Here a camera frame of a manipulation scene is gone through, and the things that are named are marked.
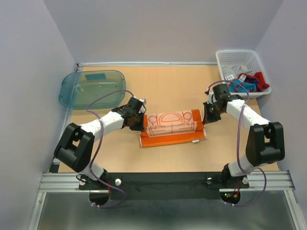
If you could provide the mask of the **orange and white towel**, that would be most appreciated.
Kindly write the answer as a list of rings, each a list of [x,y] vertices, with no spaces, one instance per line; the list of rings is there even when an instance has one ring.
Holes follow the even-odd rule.
[[[149,148],[205,140],[202,122],[199,109],[145,115],[140,145]]]

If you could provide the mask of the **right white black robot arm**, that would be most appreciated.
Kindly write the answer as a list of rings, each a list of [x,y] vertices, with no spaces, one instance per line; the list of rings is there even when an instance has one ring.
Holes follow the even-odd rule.
[[[224,166],[221,183],[231,187],[238,177],[250,174],[266,164],[282,161],[285,158],[283,125],[271,122],[251,109],[245,100],[237,95],[221,96],[216,101],[204,102],[203,124],[221,120],[226,113],[238,121],[236,161]],[[248,131],[245,155],[239,156],[240,129]]]

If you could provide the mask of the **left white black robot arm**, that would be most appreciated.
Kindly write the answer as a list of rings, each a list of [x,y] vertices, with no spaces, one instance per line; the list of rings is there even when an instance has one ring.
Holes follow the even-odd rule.
[[[80,186],[90,182],[97,189],[107,186],[121,191],[120,180],[116,180],[115,186],[110,185],[106,170],[94,160],[105,135],[125,127],[132,131],[144,131],[145,105],[145,99],[133,96],[127,104],[113,108],[102,117],[87,109],[96,119],[81,125],[68,124],[55,148],[54,157],[78,174],[76,178]]]

